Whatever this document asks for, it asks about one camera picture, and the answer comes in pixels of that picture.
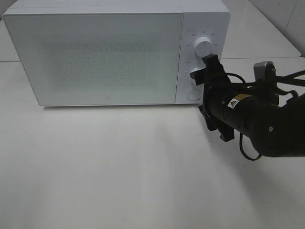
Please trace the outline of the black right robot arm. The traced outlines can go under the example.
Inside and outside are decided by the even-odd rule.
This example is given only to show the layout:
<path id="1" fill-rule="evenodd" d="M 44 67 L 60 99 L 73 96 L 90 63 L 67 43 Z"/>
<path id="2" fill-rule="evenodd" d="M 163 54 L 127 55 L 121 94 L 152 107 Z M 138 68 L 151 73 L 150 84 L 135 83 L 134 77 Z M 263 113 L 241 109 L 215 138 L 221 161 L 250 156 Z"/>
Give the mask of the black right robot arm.
<path id="1" fill-rule="evenodd" d="M 219 131 L 225 142 L 238 131 L 251 140 L 260 157 L 305 155 L 305 97 L 291 90 L 291 98 L 279 106 L 279 97 L 288 92 L 278 87 L 279 83 L 303 87 L 304 71 L 278 76 L 272 62 L 259 62 L 254 65 L 254 82 L 233 83 L 217 55 L 202 60 L 205 67 L 190 76 L 203 86 L 199 110 L 209 130 Z"/>

